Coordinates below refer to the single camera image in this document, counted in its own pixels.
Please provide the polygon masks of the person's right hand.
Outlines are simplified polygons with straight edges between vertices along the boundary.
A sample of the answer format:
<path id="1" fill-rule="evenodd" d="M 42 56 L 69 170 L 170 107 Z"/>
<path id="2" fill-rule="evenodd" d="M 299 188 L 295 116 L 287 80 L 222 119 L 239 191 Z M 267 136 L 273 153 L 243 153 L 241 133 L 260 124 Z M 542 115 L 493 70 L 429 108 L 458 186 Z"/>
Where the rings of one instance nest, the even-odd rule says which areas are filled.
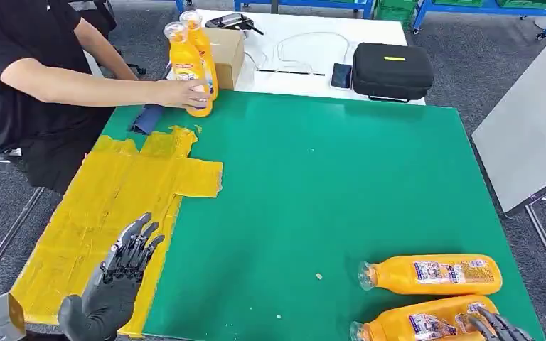
<path id="1" fill-rule="evenodd" d="M 150 92 L 153 104 L 184 109 L 205 107 L 210 101 L 210 90 L 205 80 L 159 80 Z"/>

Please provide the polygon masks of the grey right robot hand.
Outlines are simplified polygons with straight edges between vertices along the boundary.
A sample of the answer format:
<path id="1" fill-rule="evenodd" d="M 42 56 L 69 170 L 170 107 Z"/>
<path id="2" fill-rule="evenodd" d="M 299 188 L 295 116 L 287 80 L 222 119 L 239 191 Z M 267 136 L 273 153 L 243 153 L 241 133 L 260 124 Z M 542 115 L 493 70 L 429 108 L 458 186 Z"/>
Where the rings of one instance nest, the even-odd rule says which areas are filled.
<path id="1" fill-rule="evenodd" d="M 526 331 L 517 328 L 504 317 L 497 313 L 492 313 L 483 307 L 477 307 L 476 310 L 481 316 L 476 317 L 473 314 L 468 316 L 468 321 L 487 341 L 534 341 Z"/>

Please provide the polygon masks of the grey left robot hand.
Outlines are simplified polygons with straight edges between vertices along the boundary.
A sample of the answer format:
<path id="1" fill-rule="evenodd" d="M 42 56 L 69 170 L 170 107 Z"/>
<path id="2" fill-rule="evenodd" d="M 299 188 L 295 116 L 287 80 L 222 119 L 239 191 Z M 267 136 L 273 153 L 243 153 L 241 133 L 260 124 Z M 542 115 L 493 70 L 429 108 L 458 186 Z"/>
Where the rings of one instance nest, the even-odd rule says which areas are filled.
<path id="1" fill-rule="evenodd" d="M 132 318 L 144 273 L 164 235 L 146 212 L 123 229 L 89 278 L 81 296 L 66 296 L 58 324 L 69 340 L 114 340 Z"/>

